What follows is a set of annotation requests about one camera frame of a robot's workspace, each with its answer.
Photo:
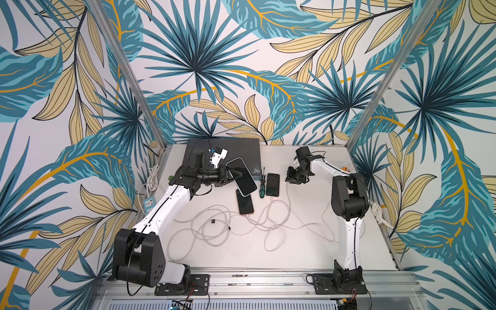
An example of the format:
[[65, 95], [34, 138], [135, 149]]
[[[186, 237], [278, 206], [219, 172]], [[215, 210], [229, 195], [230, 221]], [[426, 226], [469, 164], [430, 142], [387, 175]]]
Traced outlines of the white-edged black phone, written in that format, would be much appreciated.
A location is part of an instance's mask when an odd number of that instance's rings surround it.
[[280, 195], [280, 175], [274, 173], [267, 174], [266, 196], [279, 197]]

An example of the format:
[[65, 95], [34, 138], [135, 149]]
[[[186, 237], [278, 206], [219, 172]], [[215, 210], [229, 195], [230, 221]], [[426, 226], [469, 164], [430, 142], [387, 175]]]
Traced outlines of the pink-edged black phone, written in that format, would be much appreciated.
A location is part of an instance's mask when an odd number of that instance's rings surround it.
[[251, 195], [243, 196], [239, 190], [236, 190], [238, 211], [240, 215], [249, 215], [254, 213], [253, 200]]

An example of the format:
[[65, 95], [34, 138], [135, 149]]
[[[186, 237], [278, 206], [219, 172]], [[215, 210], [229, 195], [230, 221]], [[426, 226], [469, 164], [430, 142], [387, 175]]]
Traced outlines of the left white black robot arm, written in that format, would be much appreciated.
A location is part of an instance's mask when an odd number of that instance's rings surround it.
[[225, 149], [216, 149], [209, 156], [209, 164], [205, 163], [203, 154], [198, 154], [192, 167], [180, 166], [163, 197], [145, 217], [133, 228], [117, 233], [112, 265], [116, 280], [148, 288], [158, 284], [188, 284], [188, 266], [166, 259], [160, 236], [202, 185], [223, 187], [235, 182], [244, 196], [257, 189], [244, 160], [235, 158], [224, 164], [226, 155]]

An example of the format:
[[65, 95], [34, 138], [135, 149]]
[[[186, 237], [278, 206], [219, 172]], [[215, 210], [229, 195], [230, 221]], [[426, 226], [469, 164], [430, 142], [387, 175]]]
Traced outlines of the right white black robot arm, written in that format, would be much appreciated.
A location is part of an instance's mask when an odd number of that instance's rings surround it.
[[331, 207], [338, 218], [338, 251], [333, 273], [312, 275], [315, 293], [364, 295], [368, 291], [360, 262], [359, 243], [363, 219], [369, 210], [363, 175], [350, 173], [313, 154], [308, 147], [296, 150], [298, 167], [289, 167], [286, 182], [300, 185], [311, 176], [319, 176], [331, 184]]

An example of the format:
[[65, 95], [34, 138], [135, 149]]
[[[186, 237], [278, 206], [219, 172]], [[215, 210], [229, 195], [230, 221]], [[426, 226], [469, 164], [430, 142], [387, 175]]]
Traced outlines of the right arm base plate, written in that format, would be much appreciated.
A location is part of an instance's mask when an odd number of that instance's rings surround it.
[[349, 279], [326, 273], [311, 273], [306, 276], [306, 281], [311, 284], [317, 295], [365, 295], [368, 293], [362, 278]]

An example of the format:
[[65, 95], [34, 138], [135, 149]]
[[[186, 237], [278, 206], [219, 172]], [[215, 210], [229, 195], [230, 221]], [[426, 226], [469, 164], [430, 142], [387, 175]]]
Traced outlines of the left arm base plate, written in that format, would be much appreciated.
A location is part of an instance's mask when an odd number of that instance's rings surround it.
[[158, 297], [206, 297], [209, 294], [210, 275], [196, 274], [184, 276], [179, 284], [158, 284], [154, 295]]

